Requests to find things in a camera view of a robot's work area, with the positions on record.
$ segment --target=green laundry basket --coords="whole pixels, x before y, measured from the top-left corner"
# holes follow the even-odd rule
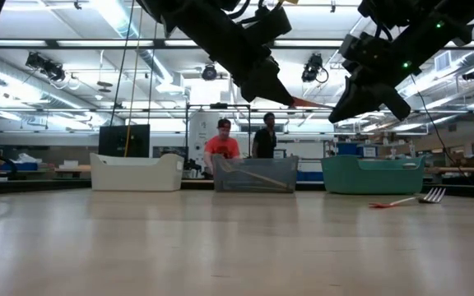
[[[328,192],[413,194],[421,191],[425,158],[358,160],[354,155],[339,155],[322,159],[321,165]]]

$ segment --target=clear plastic bin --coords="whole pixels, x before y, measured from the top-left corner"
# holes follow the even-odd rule
[[[218,192],[286,192],[295,190],[299,158],[225,160],[213,155]]]

